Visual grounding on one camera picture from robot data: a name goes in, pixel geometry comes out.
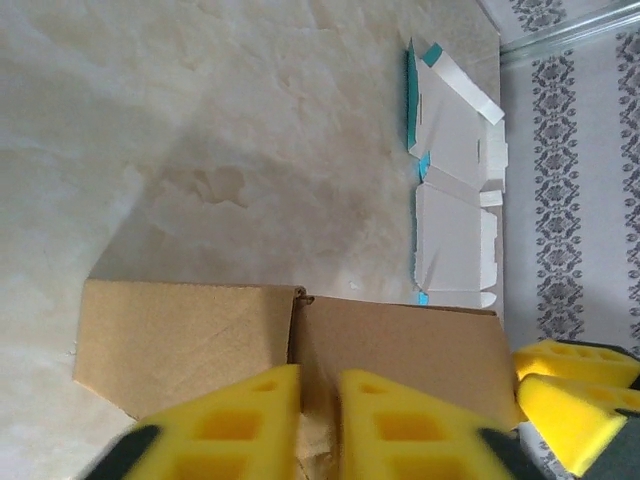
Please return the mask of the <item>aluminium corner post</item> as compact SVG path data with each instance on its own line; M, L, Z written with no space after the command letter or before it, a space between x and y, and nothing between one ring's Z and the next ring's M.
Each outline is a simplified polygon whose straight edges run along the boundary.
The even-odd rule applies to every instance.
M565 20L501 46L500 65L507 66L564 51L635 23L640 23L640 0L616 0L574 20Z

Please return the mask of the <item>white and teal cardboard box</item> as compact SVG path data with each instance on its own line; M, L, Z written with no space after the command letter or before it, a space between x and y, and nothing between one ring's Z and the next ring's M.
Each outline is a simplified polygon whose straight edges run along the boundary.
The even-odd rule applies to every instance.
M438 43L406 55L406 146L417 161L421 304L489 309L508 166L504 111Z

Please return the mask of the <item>brown cardboard box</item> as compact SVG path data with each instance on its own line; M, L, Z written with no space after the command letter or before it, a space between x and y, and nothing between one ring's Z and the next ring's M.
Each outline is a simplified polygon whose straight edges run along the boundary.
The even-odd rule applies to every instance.
M133 418L300 366L296 480L337 480L338 385L362 369L515 427L516 375L488 310L372 303L299 286L90 279L76 382Z

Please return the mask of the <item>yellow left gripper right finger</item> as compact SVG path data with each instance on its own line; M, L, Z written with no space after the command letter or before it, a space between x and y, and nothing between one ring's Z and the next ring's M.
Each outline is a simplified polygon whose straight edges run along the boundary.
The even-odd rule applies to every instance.
M340 480L543 480L492 420L364 370L339 384Z

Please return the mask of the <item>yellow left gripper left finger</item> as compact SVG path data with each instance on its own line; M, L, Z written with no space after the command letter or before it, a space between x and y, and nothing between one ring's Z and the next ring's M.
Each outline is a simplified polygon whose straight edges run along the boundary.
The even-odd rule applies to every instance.
M140 419L92 480L295 480L299 368L254 377Z

